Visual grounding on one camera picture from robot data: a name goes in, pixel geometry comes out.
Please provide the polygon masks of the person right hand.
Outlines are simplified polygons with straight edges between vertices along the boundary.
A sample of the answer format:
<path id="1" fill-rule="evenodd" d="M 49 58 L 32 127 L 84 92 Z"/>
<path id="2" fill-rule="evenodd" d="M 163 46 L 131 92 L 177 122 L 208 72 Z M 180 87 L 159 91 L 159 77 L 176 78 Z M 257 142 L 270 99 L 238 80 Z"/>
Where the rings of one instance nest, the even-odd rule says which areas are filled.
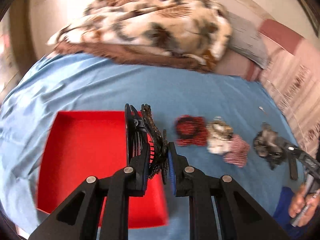
<path id="1" fill-rule="evenodd" d="M 297 222 L 298 227 L 308 224 L 319 206 L 319 194 L 316 197 L 313 197 L 313 194 L 306 195 L 305 184 L 302 184 L 291 200 L 288 209 L 289 216 L 295 218 L 296 215 L 302 213 L 305 205 L 308 205 L 309 209 L 300 217 L 300 220 Z"/>

